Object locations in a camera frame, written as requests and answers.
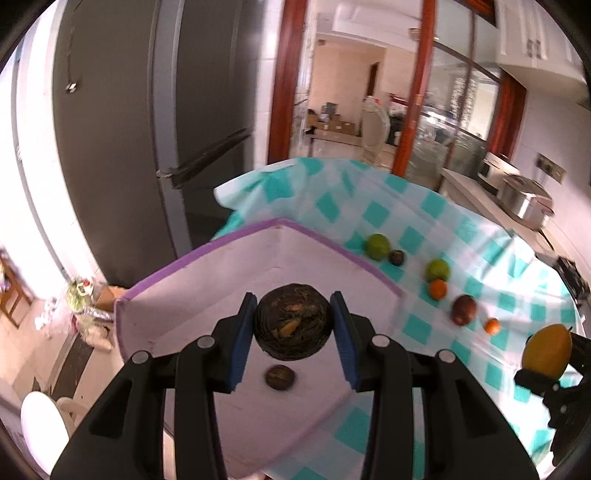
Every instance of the wooden chair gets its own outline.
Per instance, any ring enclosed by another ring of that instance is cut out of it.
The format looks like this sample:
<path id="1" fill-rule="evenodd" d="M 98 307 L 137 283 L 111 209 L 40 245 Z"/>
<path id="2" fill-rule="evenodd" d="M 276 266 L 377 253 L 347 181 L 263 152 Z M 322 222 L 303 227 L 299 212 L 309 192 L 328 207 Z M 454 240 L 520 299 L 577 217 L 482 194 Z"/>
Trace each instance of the wooden chair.
<path id="1" fill-rule="evenodd" d="M 7 265 L 7 263 L 2 258 L 0 258 L 0 264 L 2 264 L 2 266 L 4 268 L 5 278 L 10 282 L 10 287 L 8 287 L 8 289 L 5 290 L 3 293 L 0 293 L 0 312 L 2 312 L 8 318 L 8 320 L 10 320 L 12 322 L 12 324 L 16 328 L 18 328 L 19 326 L 17 325 L 17 323 L 14 321 L 14 318 L 12 317 L 12 314 L 17 309 L 18 303 L 22 299 L 25 299 L 25 301 L 29 305 L 31 305 L 31 303 L 33 303 L 33 301 L 29 297 L 27 297 L 27 295 L 25 294 L 25 292 L 23 291 L 23 289 L 21 287 L 21 283 L 17 279 L 17 276 L 14 274 L 12 269 Z M 11 301 L 12 297 L 14 297 L 15 294 L 16 294 L 16 297 L 14 298 L 14 302 L 12 303 L 12 307 L 9 307 L 8 303 Z"/>

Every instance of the refrigerator handle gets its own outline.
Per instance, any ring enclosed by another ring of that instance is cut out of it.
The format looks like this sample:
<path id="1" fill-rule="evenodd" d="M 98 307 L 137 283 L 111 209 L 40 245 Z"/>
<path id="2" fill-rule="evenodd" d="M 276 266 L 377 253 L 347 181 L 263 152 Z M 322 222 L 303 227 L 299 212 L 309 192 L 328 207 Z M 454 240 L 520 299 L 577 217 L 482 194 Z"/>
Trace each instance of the refrigerator handle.
<path id="1" fill-rule="evenodd" d="M 252 128 L 243 128 L 232 135 L 204 148 L 192 160 L 189 160 L 180 167 L 172 168 L 167 171 L 158 170 L 156 176 L 158 179 L 168 180 L 174 189 L 180 189 L 188 181 L 195 178 L 206 167 L 210 166 L 222 155 L 233 149 L 252 135 Z"/>

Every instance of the microwave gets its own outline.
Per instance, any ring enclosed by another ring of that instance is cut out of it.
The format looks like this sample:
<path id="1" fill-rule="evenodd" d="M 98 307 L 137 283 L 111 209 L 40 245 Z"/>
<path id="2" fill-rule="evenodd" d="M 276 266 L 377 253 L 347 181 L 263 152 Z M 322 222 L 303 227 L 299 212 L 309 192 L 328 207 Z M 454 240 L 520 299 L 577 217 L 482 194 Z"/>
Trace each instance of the microwave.
<path id="1" fill-rule="evenodd" d="M 490 152 L 482 160 L 477 173 L 478 182 L 494 196 L 499 192 L 507 175 L 519 175 L 519 170 Z"/>

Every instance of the small orange fruit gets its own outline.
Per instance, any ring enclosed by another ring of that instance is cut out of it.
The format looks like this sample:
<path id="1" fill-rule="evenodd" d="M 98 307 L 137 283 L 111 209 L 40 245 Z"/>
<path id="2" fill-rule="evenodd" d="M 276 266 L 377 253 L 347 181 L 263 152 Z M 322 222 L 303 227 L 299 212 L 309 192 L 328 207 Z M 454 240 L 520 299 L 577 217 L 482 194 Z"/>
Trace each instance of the small orange fruit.
<path id="1" fill-rule="evenodd" d="M 501 331 L 501 324 L 497 319 L 488 319 L 484 324 L 484 330 L 489 335 L 495 336 Z"/>
<path id="2" fill-rule="evenodd" d="M 447 283 L 440 278 L 433 280 L 429 283 L 428 292 L 433 300 L 439 301 L 447 295 Z"/>

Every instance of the dark brown round object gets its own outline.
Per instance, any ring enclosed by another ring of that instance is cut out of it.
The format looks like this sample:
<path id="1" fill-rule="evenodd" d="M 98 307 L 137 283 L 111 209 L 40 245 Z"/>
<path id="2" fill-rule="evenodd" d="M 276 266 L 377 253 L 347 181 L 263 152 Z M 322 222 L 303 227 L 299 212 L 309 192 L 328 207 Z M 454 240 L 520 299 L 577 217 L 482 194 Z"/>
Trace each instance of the dark brown round object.
<path id="1" fill-rule="evenodd" d="M 392 250 L 388 255 L 388 260 L 392 265 L 396 265 L 397 267 L 402 266 L 404 263 L 405 255 L 402 250 Z"/>
<path id="2" fill-rule="evenodd" d="M 289 390 L 296 381 L 296 373 L 285 365 L 273 365 L 265 373 L 265 383 L 273 390 Z"/>
<path id="3" fill-rule="evenodd" d="M 320 350 L 333 327 L 330 304 L 309 285 L 292 283 L 267 293 L 256 307 L 254 335 L 281 361 L 301 360 Z"/>
<path id="4" fill-rule="evenodd" d="M 470 295 L 460 295 L 452 305 L 452 322 L 460 327 L 472 323 L 478 313 L 476 300 Z"/>

